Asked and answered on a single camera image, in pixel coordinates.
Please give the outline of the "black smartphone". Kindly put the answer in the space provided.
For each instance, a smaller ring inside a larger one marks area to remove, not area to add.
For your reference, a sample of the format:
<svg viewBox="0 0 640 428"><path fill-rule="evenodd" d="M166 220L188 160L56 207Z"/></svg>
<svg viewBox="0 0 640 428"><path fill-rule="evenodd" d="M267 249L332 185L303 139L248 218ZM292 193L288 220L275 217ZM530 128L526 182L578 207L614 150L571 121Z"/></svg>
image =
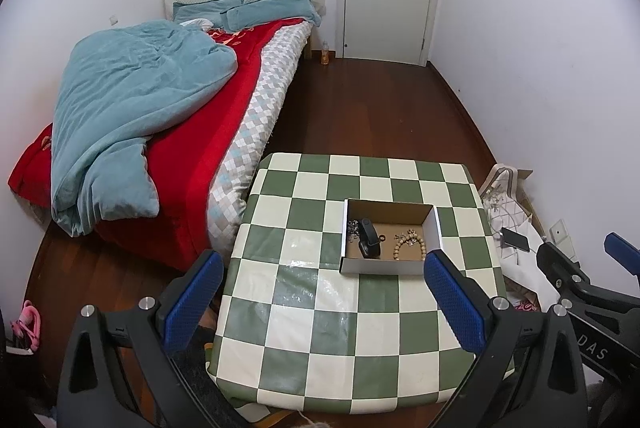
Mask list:
<svg viewBox="0 0 640 428"><path fill-rule="evenodd" d="M509 247L522 252L530 252L528 238L506 227L500 229L500 243L502 248Z"/></svg>

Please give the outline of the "black smart band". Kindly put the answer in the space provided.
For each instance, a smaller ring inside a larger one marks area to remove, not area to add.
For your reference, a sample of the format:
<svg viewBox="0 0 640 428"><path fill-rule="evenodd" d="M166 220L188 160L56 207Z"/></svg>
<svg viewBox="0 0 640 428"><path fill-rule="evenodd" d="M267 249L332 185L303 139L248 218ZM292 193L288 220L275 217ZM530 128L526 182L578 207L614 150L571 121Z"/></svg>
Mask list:
<svg viewBox="0 0 640 428"><path fill-rule="evenodd" d="M370 219L362 218L357 221L358 247L365 259L378 259L381 257L381 244L386 237L378 235Z"/></svg>

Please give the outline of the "green white checkered tablecloth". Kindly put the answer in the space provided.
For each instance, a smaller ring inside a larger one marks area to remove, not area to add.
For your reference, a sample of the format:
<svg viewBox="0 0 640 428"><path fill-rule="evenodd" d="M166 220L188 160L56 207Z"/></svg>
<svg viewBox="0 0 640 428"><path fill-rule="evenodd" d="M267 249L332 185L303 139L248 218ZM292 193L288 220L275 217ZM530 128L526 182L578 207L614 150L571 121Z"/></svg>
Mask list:
<svg viewBox="0 0 640 428"><path fill-rule="evenodd" d="M503 293L465 166L274 153L258 167L230 258L207 370L234 404L364 414L444 402L473 356L421 275L344 275L346 203L418 203L436 245L489 296Z"/></svg>

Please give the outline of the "checkered pattern mattress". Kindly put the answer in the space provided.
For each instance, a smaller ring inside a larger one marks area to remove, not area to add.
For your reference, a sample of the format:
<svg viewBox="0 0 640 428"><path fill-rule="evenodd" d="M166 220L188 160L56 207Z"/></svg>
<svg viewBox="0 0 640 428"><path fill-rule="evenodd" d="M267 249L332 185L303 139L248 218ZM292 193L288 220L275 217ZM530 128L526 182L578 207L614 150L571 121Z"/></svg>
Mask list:
<svg viewBox="0 0 640 428"><path fill-rule="evenodd" d="M298 61L311 35L311 23L293 21L274 32L262 48L256 86L238 131L209 184L206 223L210 247L228 259L243 214L248 189L276 125Z"/></svg>

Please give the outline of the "pink object on floor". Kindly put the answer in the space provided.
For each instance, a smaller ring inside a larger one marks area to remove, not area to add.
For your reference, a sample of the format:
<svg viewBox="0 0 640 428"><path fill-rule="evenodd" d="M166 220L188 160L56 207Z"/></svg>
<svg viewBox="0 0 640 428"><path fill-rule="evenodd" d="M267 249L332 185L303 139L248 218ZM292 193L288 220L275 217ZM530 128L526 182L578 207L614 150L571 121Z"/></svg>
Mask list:
<svg viewBox="0 0 640 428"><path fill-rule="evenodd" d="M40 344L41 317L36 307L26 300L20 316L11 323L14 346L36 352Z"/></svg>

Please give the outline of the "teal pillow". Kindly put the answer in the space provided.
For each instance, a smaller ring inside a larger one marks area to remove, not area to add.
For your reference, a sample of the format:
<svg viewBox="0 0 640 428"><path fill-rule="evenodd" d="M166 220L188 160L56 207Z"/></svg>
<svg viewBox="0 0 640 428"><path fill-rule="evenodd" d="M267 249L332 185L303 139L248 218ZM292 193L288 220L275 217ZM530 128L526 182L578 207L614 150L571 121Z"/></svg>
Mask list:
<svg viewBox="0 0 640 428"><path fill-rule="evenodd" d="M175 2L172 20L182 24L189 20L203 18L209 20L214 27L224 27L227 24L228 11L243 3L244 0L209 0L191 4Z"/></svg>

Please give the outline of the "white red plastic bag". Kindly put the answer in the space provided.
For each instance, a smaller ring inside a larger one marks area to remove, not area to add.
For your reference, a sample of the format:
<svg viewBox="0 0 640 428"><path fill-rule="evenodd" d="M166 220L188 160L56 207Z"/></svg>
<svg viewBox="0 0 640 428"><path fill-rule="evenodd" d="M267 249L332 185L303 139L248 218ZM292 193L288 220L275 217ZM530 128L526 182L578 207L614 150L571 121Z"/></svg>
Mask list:
<svg viewBox="0 0 640 428"><path fill-rule="evenodd" d="M514 307L515 310L525 311L525 312L540 311L540 305L536 298L529 299L526 296L520 296L514 292L509 292L506 298L508 298L510 304L512 305L512 307Z"/></svg>

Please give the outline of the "small orange bottle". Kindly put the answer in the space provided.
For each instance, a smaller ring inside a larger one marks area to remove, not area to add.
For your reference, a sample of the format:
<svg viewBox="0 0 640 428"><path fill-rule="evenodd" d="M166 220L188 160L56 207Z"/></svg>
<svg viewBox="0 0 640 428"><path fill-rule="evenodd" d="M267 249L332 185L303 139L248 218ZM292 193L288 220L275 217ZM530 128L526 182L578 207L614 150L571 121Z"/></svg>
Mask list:
<svg viewBox="0 0 640 428"><path fill-rule="evenodd" d="M327 66L330 62L329 44L326 41L322 42L320 62L322 66Z"/></svg>

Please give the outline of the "white quilted tote bag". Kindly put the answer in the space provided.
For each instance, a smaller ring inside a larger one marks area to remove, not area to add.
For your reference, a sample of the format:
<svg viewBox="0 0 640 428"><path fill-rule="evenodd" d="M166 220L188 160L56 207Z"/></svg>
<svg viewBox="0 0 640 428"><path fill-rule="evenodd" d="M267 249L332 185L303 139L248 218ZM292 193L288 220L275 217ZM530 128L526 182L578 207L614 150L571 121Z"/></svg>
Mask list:
<svg viewBox="0 0 640 428"><path fill-rule="evenodd" d="M518 169L496 163L478 193L494 235L504 227L518 232L524 224L532 223L532 214L518 201Z"/></svg>

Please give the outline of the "red bed sheet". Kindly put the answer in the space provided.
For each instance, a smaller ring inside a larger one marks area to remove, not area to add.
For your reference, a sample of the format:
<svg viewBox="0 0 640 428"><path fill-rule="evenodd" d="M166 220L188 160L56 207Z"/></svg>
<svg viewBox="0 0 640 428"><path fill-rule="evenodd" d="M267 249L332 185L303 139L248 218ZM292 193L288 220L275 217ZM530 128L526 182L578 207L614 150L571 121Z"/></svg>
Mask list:
<svg viewBox="0 0 640 428"><path fill-rule="evenodd" d="M235 51L238 70L191 117L149 141L145 154L160 196L158 216L102 221L96 231L103 239L178 270L186 270L210 246L206 223L209 184L256 86L260 51L290 21L298 24L302 20L277 20L235 34L212 32L216 42Z"/></svg>

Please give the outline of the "white cardboard box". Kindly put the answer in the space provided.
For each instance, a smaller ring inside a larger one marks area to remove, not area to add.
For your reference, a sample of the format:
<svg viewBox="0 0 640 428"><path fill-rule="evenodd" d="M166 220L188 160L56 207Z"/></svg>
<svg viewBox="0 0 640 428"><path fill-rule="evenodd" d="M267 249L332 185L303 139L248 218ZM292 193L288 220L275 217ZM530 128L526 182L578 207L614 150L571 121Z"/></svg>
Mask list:
<svg viewBox="0 0 640 428"><path fill-rule="evenodd" d="M361 255L357 221L362 218L386 237L378 259ZM440 248L440 216L430 203L344 201L340 272L345 275L421 276L426 255Z"/></svg>

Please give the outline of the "teal blue duvet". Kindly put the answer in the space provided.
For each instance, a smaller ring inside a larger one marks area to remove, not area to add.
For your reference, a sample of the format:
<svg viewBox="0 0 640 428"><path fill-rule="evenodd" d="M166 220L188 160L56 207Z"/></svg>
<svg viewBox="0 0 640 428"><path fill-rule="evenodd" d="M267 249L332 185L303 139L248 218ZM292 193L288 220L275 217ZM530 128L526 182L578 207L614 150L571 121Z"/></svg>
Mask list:
<svg viewBox="0 0 640 428"><path fill-rule="evenodd" d="M186 120L238 70L235 51L207 32L278 19L320 24L310 0L245 2L214 27L153 20L79 41L63 71L52 128L51 215L70 236L96 223L154 218L160 196L146 169L148 138Z"/></svg>

